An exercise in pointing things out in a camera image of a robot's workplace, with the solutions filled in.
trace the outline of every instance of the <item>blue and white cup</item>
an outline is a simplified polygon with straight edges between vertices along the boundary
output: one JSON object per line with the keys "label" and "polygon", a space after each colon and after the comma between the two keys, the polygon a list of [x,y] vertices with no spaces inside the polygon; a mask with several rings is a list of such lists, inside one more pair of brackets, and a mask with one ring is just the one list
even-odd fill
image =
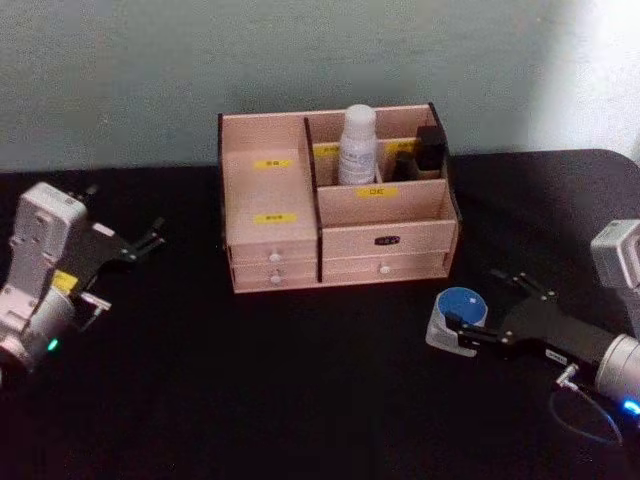
{"label": "blue and white cup", "polygon": [[475,350],[458,345],[458,334],[447,328],[445,313],[457,315],[470,325],[483,327],[487,312],[487,304],[477,292],[464,287],[447,288],[436,297],[427,326],[427,344],[458,355],[475,356]]}

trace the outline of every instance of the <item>wooden organizer box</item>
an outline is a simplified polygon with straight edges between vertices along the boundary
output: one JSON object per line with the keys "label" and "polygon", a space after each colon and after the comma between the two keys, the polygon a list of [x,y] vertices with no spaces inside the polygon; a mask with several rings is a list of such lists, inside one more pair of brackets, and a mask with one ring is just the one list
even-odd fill
{"label": "wooden organizer box", "polygon": [[[236,293],[449,274],[459,215],[433,105],[378,108],[375,183],[337,185],[344,111],[219,116],[225,248]],[[442,171],[391,182],[416,131],[442,131]]]}

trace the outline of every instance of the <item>bottle cap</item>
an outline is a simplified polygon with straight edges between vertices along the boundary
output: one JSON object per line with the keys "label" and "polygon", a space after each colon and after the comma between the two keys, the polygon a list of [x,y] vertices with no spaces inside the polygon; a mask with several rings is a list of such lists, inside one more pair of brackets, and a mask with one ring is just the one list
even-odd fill
{"label": "bottle cap", "polygon": [[344,134],[350,138],[365,139],[376,134],[376,111],[367,105],[352,105],[347,108],[344,119]]}

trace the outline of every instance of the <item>light blue wall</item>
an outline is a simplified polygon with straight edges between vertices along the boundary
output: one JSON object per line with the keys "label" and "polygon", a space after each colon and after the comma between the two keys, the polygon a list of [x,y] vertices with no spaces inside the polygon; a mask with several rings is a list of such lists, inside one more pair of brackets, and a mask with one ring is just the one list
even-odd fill
{"label": "light blue wall", "polygon": [[218,112],[357,102],[433,101],[454,153],[632,155],[640,39],[584,46],[622,1],[0,0],[0,169],[210,163]]}

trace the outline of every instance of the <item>yellow label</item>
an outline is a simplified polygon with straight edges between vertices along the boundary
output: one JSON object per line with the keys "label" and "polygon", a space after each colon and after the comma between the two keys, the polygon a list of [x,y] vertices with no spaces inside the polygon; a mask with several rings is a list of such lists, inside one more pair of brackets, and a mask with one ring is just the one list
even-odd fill
{"label": "yellow label", "polygon": [[298,216],[295,213],[268,213],[264,215],[255,215],[253,223],[256,225],[271,225],[275,223],[295,223]]}
{"label": "yellow label", "polygon": [[69,295],[73,287],[78,283],[78,279],[62,270],[56,270],[53,274],[53,286],[65,295]]}
{"label": "yellow label", "polygon": [[340,155],[340,144],[335,145],[315,145],[313,156],[316,158],[336,157]]}
{"label": "yellow label", "polygon": [[256,170],[267,170],[269,168],[287,168],[291,166],[291,160],[260,160],[253,164]]}
{"label": "yellow label", "polygon": [[385,151],[387,155],[395,155],[398,152],[409,152],[413,153],[416,148],[417,139],[411,140],[401,140],[399,142],[387,143],[385,147]]}
{"label": "yellow label", "polygon": [[398,187],[362,187],[356,191],[359,198],[367,197],[395,197],[398,195]]}

